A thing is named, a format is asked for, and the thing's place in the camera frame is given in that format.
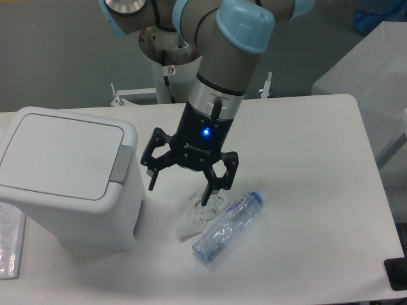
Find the white table surface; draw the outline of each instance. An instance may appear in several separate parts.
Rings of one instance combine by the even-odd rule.
[[[168,134],[183,105],[77,109]],[[0,128],[12,113],[0,114]],[[242,103],[223,151],[240,165],[229,191],[263,188],[262,216],[213,269],[179,243],[177,206],[204,188],[202,173],[173,166],[147,192],[132,252],[61,243],[28,220],[20,278],[0,282],[0,304],[327,304],[407,296],[383,261],[401,257],[390,209],[356,101],[348,95]],[[149,177],[142,167],[144,185]]]

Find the black object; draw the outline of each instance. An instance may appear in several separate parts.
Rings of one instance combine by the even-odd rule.
[[[141,164],[147,166],[147,173],[151,176],[150,191],[154,188],[158,172],[174,164],[203,172],[208,185],[202,196],[202,206],[206,205],[212,191],[231,188],[238,167],[238,155],[237,152],[221,152],[233,123],[233,119],[219,119],[221,109],[222,101],[215,101],[209,116],[187,102],[178,129],[172,137],[161,128],[154,129],[141,157]],[[154,158],[154,150],[165,144],[169,144],[170,150]],[[219,160],[226,167],[222,177],[217,177],[213,169],[213,164]]]
[[[392,289],[407,290],[407,258],[386,259],[384,266]]]

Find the bottle label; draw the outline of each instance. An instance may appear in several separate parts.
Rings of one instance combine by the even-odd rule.
[[[244,193],[244,194],[242,195],[242,197],[241,197],[239,200],[237,200],[234,204],[232,204],[232,205],[230,206],[230,208],[227,210],[227,212],[232,211],[232,210],[238,208],[240,205],[242,205],[243,202],[246,201],[246,199],[247,199],[248,197],[249,197],[249,193]]]

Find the light blue joint cap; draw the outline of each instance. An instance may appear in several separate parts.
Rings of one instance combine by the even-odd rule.
[[[295,0],[294,3],[294,11],[293,15],[291,16],[290,20],[308,13],[315,4],[315,0]]]
[[[172,10],[172,23],[176,28],[177,32],[183,38],[183,34],[181,33],[181,15],[183,14],[183,9],[185,4],[188,0],[177,0],[176,4],[174,5],[174,9]]]
[[[268,48],[275,20],[268,10],[249,1],[224,0],[216,13],[216,23],[234,45],[261,54]]]
[[[106,5],[104,4],[104,0],[99,0],[100,8],[103,11],[104,16],[107,19],[110,28],[113,31],[113,34],[119,38],[126,37],[127,34],[123,32],[123,30],[119,27],[119,25],[114,21],[113,17],[110,15],[109,10],[107,9]]]

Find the bottle cap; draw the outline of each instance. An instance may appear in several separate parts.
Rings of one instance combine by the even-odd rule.
[[[260,203],[262,203],[263,200],[266,198],[266,193],[264,192],[264,190],[257,190],[252,193],[253,196],[255,196],[257,200],[259,200]]]

